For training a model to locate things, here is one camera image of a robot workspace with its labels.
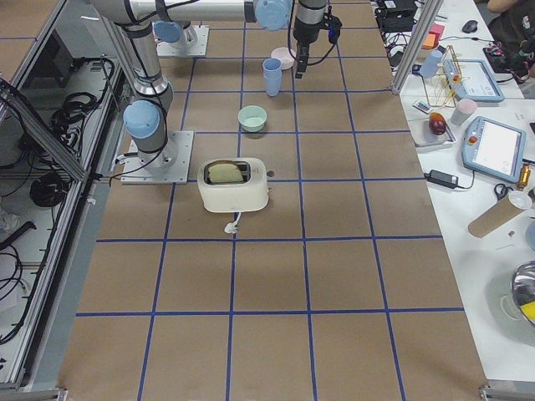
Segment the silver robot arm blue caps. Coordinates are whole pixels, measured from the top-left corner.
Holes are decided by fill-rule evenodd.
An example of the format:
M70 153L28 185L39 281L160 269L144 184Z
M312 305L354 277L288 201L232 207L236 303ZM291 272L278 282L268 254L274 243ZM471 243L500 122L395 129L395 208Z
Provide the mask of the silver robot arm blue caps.
M173 90L161 72L153 27L158 22L183 27L192 21L259 23L268 31L287 28L297 41L300 79L310 63L309 47L320 31L336 44L342 23L325 1L94 1L99 15L120 29L115 42L128 58L137 99L126 107L124 124L135 142L141 167L151 173L168 170L176 162L178 147L167 129Z

